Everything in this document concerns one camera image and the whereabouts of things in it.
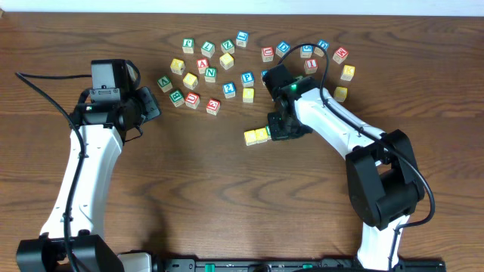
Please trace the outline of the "yellow C block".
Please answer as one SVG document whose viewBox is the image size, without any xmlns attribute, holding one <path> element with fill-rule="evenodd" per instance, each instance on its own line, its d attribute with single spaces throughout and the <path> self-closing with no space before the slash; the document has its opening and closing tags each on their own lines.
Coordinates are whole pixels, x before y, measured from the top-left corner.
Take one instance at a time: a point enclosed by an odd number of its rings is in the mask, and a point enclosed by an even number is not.
<svg viewBox="0 0 484 272">
<path fill-rule="evenodd" d="M 245 131 L 244 140 L 247 146 L 256 144 L 257 143 L 256 131 L 255 130 Z"/>
</svg>

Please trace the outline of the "green R block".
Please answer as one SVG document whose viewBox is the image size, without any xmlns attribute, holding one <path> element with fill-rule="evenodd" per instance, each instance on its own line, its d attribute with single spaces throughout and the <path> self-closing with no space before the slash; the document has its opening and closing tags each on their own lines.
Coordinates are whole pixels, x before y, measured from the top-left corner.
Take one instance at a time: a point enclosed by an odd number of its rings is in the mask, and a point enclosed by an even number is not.
<svg viewBox="0 0 484 272">
<path fill-rule="evenodd" d="M 268 138 L 271 138 L 271 131 L 270 131 L 269 125 L 267 125 L 267 126 L 265 127 L 265 129 L 266 129 L 266 132 L 267 132 Z"/>
</svg>

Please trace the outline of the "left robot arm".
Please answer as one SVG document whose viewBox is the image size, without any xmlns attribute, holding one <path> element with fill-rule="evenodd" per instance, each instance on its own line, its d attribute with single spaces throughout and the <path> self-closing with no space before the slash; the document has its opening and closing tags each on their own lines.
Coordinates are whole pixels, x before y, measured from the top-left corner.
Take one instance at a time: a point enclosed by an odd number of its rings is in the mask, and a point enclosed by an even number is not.
<svg viewBox="0 0 484 272">
<path fill-rule="evenodd" d="M 104 241 L 104 213 L 116 161 L 128 131 L 161 115 L 157 99 L 130 60 L 93 60 L 89 78 L 68 113 L 34 85 L 30 74 L 17 77 L 50 102 L 67 120 L 70 155 L 54 208 L 39 237 L 21 240 L 16 261 L 21 271 L 161 271 L 151 252 L 116 254 Z"/>
</svg>

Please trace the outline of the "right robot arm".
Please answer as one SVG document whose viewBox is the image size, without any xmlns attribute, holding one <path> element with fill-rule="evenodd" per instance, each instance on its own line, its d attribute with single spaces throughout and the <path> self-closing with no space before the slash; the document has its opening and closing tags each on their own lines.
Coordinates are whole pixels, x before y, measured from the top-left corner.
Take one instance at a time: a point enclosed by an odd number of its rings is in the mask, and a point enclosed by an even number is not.
<svg viewBox="0 0 484 272">
<path fill-rule="evenodd" d="M 363 122 L 311 76 L 295 79 L 283 64 L 262 80 L 276 106 L 268 115 L 272 140 L 315 131 L 344 158 L 349 199 L 363 222 L 360 265 L 371 270 L 396 267 L 400 233 L 425 194 L 408 136 Z"/>
</svg>

